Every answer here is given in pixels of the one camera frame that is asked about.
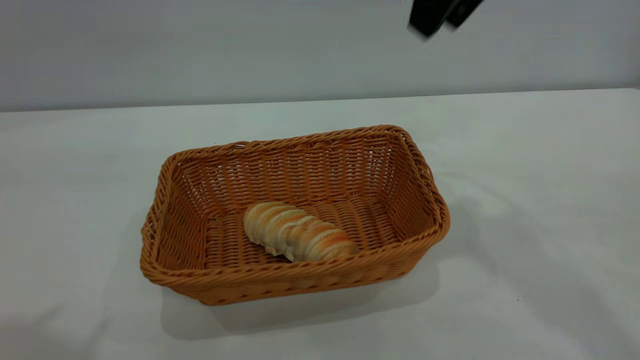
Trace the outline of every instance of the white table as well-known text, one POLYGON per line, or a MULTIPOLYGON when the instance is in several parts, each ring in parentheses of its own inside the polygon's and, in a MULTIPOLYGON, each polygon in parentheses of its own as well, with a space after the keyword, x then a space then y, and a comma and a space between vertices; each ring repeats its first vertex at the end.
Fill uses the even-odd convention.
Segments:
POLYGON ((0 359, 637 360, 639 160, 633 89, 0 113, 0 359), (451 209, 412 273, 223 307, 142 276, 169 155, 382 123, 451 209))

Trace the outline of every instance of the woven basket wall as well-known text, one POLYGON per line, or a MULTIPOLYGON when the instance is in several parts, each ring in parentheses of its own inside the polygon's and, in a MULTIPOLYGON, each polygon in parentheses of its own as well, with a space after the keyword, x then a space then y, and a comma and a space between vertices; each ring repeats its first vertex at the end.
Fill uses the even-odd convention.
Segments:
POLYGON ((374 126, 179 152, 166 160, 142 229, 151 282, 207 305, 384 281, 449 230, 449 211, 401 128, 374 126), (246 207, 283 201, 345 230, 360 253, 290 263, 243 229, 246 207))

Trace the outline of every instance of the orange wicker basket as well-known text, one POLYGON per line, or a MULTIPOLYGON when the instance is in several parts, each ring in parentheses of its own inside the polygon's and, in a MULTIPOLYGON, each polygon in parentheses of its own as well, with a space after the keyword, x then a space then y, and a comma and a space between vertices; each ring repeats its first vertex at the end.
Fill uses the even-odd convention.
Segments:
POLYGON ((431 170, 400 127, 236 142, 166 160, 140 267, 206 305, 348 288, 406 274, 449 222, 431 170), (337 225, 360 252, 299 263, 266 254, 243 230, 246 207, 264 201, 337 225))

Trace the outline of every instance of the gray wall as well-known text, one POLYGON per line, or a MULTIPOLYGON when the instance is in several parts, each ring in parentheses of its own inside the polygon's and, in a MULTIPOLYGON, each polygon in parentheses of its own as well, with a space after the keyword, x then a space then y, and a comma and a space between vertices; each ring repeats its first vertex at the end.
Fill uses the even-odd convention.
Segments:
POLYGON ((640 0, 485 0, 428 42, 410 0, 9 0, 0 110, 640 83, 640 0))

